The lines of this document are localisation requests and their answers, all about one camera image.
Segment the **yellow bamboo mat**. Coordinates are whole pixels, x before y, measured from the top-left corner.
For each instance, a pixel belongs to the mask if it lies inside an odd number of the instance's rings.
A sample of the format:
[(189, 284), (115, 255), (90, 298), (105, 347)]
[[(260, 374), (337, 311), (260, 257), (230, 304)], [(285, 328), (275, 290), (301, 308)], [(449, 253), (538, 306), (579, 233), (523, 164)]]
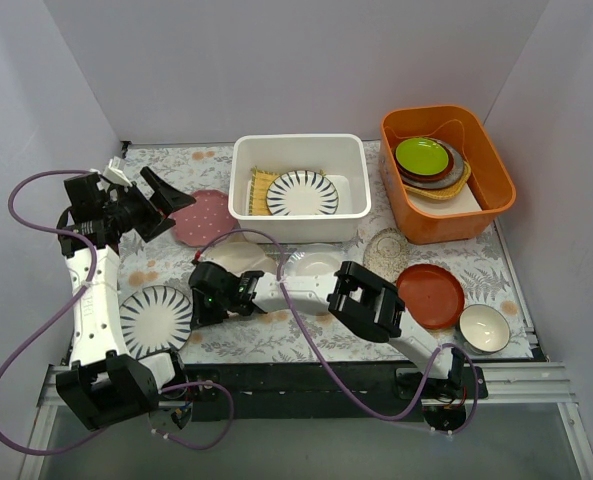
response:
[(278, 173), (260, 170), (256, 167), (251, 169), (252, 177), (248, 210), (251, 216), (270, 216), (267, 206), (267, 193), (270, 185), (279, 177)]

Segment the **blue striped white plate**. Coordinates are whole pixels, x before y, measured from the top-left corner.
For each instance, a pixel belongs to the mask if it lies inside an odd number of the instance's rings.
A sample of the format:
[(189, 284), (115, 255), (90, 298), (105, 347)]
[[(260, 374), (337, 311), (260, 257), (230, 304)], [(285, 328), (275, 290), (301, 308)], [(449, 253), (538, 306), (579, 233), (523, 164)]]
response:
[(272, 181), (266, 205), (273, 216), (333, 215), (339, 206), (339, 194), (325, 175), (293, 170)]

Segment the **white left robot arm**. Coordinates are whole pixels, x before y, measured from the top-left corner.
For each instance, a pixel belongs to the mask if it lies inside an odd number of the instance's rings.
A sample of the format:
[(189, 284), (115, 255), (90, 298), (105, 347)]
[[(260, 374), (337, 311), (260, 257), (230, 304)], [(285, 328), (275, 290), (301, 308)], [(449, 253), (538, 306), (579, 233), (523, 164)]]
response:
[(67, 371), (56, 389), (90, 431), (148, 413), (159, 393), (181, 398), (189, 377), (175, 347), (162, 344), (137, 359), (129, 352), (118, 300), (119, 243), (136, 231), (151, 241), (174, 226), (172, 214), (194, 204), (194, 197), (162, 180), (150, 168), (141, 176), (151, 187), (145, 196), (113, 158), (101, 173), (83, 173), (64, 182), (69, 207), (57, 223), (61, 253), (73, 293), (74, 332)]

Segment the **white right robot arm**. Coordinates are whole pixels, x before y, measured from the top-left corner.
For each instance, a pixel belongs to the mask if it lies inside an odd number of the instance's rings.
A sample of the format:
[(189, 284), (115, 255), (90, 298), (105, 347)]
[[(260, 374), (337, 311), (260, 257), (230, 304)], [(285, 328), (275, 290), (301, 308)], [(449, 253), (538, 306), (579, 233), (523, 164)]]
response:
[(343, 261), (332, 273), (292, 275), (281, 263), (273, 273), (233, 273), (207, 252), (196, 252), (188, 281), (193, 329), (282, 310), (296, 321), (326, 312), (358, 339), (387, 344), (414, 364), (413, 370), (395, 373), (400, 391), (423, 398), (482, 395), (483, 376), (470, 357), (452, 343), (438, 343), (407, 311), (396, 286), (364, 266)]

